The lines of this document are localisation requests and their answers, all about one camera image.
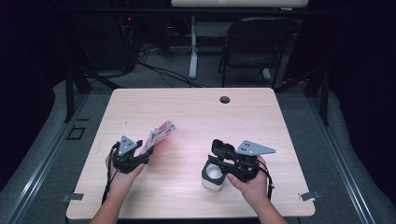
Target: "office chair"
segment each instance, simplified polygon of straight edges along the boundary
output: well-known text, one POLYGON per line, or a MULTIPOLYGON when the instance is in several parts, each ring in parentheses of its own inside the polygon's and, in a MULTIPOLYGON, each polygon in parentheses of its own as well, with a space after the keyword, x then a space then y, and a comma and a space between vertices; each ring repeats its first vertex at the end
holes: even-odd
POLYGON ((286 42, 297 32, 294 21, 283 18, 244 18, 228 29, 219 70, 222 87, 226 68, 275 68, 272 88, 276 84, 286 42))

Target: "human hand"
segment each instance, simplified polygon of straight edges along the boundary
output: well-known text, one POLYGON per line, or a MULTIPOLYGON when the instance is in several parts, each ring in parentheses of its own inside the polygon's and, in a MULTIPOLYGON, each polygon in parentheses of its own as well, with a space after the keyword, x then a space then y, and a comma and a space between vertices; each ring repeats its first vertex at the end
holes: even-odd
MULTIPOLYGON (((261 156, 257 156, 257 160, 265 164, 265 160, 261 156)), ((239 189, 245 200, 250 204, 254 210, 259 210, 259 207, 270 203, 267 197, 267 176, 264 172, 258 172, 256 177, 244 183, 232 174, 227 174, 227 178, 231 184, 239 189)))
MULTIPOLYGON (((107 156, 106 158, 106 166, 108 168, 108 160, 110 158, 107 156)), ((124 200, 131 190, 132 184, 137 176, 143 171, 145 167, 144 164, 138 165, 131 173, 124 174, 122 172, 118 172, 116 167, 113 165, 113 161, 110 164, 110 178, 113 178, 110 185, 110 192, 107 195, 107 198, 116 198, 117 200, 124 200)))

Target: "chair backrest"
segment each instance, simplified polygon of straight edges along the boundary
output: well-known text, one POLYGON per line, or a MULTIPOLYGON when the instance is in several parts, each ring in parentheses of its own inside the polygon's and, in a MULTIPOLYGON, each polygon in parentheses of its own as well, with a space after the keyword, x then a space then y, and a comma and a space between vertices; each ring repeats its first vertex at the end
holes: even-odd
POLYGON ((233 23, 228 29, 226 46, 233 51, 274 51, 296 32, 295 22, 289 19, 244 18, 233 23))

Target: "dark background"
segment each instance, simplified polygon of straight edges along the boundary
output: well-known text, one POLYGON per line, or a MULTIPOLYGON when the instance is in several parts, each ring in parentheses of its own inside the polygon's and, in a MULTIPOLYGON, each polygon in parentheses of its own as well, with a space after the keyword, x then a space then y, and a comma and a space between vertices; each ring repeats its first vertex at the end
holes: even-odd
MULTIPOLYGON (((169 4, 158 2, 158 7, 169 4)), ((111 7, 105 0, 98 0, 97 4, 111 7)), ((64 80, 74 63, 91 69, 131 70, 134 66, 131 46, 122 39, 119 21, 114 17, 91 20, 99 22, 101 28, 88 31, 87 27, 92 26, 81 23, 78 16, 65 23, 59 15, 45 14, 42 6, 40 1, 24 0, 3 0, 0 5, 1 189, 50 113, 54 102, 51 88, 64 80), (73 34, 85 38, 77 41, 73 34), (106 38, 117 47, 94 48, 95 36, 106 38), (92 49, 99 50, 93 54, 96 58, 86 53, 92 49)), ((350 142, 375 183, 396 204, 394 8, 395 3, 391 2, 311 1, 311 11, 345 10, 347 14, 331 21, 305 19, 285 76, 297 77, 323 63, 329 64, 330 88, 340 100, 350 142)), ((163 23, 155 22, 158 20, 161 16, 142 22, 155 23, 159 26, 157 31, 163 32, 163 23)), ((148 35, 166 48, 166 42, 158 38, 161 35, 148 35)))

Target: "gray carpet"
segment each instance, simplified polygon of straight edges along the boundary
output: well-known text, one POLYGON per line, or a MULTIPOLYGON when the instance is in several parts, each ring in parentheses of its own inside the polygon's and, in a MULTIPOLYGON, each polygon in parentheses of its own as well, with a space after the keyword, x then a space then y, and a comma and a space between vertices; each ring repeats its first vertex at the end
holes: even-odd
MULTIPOLYGON (((219 53, 211 48, 200 49, 198 61, 198 78, 193 82, 210 87, 219 87, 221 77, 217 73, 219 53)), ((190 54, 175 54, 172 52, 152 51, 147 55, 146 63, 152 66, 167 68, 183 74, 188 74, 190 54)), ((248 75, 230 73, 227 87, 258 87, 262 77, 258 71, 244 71, 248 75)), ((189 85, 164 77, 169 84, 156 73, 137 65, 129 75, 112 78, 115 83, 126 88, 187 88, 189 85)), ((62 203, 64 194, 73 192, 77 184, 82 166, 91 148, 101 117, 106 109, 111 91, 101 83, 90 80, 94 91, 90 95, 76 97, 81 105, 80 110, 69 122, 63 124, 65 118, 64 83, 54 88, 57 102, 51 112, 48 122, 37 137, 31 150, 25 157, 20 168, 8 182, 0 194, 0 223, 6 223, 12 215, 13 206, 19 201, 23 188, 34 174, 37 165, 42 162, 59 132, 65 130, 63 140, 58 144, 59 153, 54 155, 54 163, 46 174, 44 181, 35 194, 27 209, 22 211, 21 223, 65 223, 67 203, 62 203), (73 128, 85 128, 80 140, 67 140, 67 135, 73 128)), ((279 105, 288 126, 291 140, 303 168, 304 176, 310 190, 318 190, 323 196, 315 201, 316 213, 312 217, 302 217, 302 223, 361 223, 353 202, 350 200, 337 168, 334 165, 331 146, 320 121, 316 118, 317 111, 310 106, 310 99, 304 98, 301 89, 277 95, 279 105)), ((364 166, 356 158, 348 143, 347 129, 339 110, 338 102, 331 94, 329 105, 329 122, 337 143, 342 150, 351 173, 356 177, 361 187, 362 196, 376 223, 392 223, 396 220, 396 212, 389 199, 375 186, 364 166)), ((298 223, 296 217, 288 217, 289 223, 298 223)), ((70 221, 70 223, 87 223, 88 220, 70 221)))

